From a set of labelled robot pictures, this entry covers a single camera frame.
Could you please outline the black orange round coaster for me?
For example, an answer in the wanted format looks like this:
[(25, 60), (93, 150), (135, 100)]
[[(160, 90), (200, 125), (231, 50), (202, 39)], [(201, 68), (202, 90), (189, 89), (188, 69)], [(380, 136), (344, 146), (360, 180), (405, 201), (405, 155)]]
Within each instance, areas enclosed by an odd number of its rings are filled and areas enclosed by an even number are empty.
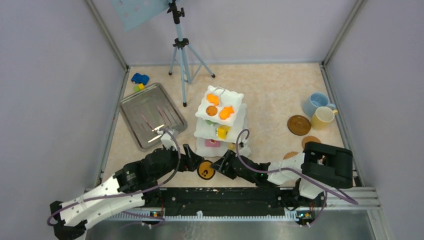
[(203, 180), (212, 179), (216, 174), (216, 170), (211, 167), (212, 164), (213, 163), (210, 160), (204, 160), (201, 162), (196, 171), (197, 175)]

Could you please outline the yellow white cake toy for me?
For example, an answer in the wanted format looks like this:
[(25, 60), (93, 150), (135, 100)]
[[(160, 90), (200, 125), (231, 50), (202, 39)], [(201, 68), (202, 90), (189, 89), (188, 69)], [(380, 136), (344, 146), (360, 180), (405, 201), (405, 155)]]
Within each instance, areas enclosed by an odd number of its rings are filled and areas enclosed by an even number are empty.
[(231, 149), (232, 151), (235, 151), (236, 150), (236, 145), (234, 143), (230, 143), (228, 145), (228, 148)]

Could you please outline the pink cake toy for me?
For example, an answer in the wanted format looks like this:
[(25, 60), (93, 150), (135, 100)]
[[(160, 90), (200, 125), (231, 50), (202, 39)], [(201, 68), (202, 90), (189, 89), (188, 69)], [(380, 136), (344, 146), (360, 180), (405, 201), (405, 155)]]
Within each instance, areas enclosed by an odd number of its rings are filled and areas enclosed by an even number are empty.
[(206, 139), (204, 145), (206, 148), (220, 148), (221, 142), (213, 139)]

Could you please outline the yellow cake slice toy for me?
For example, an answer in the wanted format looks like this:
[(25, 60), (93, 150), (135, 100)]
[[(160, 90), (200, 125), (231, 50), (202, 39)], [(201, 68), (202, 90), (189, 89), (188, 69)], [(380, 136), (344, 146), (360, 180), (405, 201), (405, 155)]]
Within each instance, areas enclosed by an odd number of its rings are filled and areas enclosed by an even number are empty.
[(230, 126), (220, 125), (219, 127), (215, 129), (215, 134), (219, 139), (225, 140), (230, 130), (231, 130)]

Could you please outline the orange round pastry toy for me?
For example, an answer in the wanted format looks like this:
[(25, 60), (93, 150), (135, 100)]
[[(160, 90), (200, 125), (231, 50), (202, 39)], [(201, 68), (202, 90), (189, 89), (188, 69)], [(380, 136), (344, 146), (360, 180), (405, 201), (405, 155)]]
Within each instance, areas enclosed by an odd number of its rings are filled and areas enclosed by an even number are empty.
[(215, 115), (218, 113), (218, 109), (217, 109), (217, 107), (216, 107), (216, 106), (214, 106), (214, 105), (210, 105), (210, 106), (208, 106), (208, 107), (206, 108), (205, 112), (206, 112), (206, 114), (207, 114), (208, 116), (213, 117), (213, 116), (215, 116)]

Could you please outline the yellow ceramic cup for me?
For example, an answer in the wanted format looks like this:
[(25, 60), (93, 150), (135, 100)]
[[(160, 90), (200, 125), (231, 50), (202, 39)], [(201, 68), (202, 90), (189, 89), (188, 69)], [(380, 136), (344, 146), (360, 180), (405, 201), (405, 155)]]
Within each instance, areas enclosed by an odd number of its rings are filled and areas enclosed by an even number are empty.
[(326, 106), (318, 107), (311, 118), (311, 127), (316, 130), (326, 128), (335, 120), (338, 113), (337, 109), (331, 109)]

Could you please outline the green swirl roll cake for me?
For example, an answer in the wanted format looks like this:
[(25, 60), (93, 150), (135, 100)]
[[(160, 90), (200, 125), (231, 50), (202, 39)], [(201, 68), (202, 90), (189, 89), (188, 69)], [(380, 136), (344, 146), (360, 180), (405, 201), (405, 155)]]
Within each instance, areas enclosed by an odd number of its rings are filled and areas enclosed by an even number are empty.
[(217, 124), (216, 122), (213, 122), (213, 121), (210, 121), (210, 120), (205, 120), (205, 122), (210, 126), (215, 126)]

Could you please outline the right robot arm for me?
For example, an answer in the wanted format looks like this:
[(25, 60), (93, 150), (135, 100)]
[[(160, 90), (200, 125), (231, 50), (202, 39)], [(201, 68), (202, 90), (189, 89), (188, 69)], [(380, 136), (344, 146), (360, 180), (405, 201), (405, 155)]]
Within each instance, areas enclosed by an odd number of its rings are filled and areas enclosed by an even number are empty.
[(230, 179), (240, 177), (260, 188), (297, 181), (293, 200), (299, 206), (307, 206), (320, 193), (329, 193), (331, 188), (353, 187), (352, 151), (318, 142), (308, 142), (303, 152), (268, 163), (255, 163), (228, 150), (211, 168)]

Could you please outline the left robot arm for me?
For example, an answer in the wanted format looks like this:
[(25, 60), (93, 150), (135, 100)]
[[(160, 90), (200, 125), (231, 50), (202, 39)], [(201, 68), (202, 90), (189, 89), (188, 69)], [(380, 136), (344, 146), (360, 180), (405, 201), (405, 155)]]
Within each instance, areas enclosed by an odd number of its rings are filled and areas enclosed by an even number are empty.
[(143, 159), (127, 163), (113, 176), (82, 196), (69, 201), (50, 204), (47, 224), (53, 227), (59, 240), (75, 240), (106, 218), (120, 212), (156, 206), (161, 198), (160, 178), (170, 173), (194, 172), (205, 160), (192, 151), (188, 144), (181, 153), (174, 147), (157, 148)]

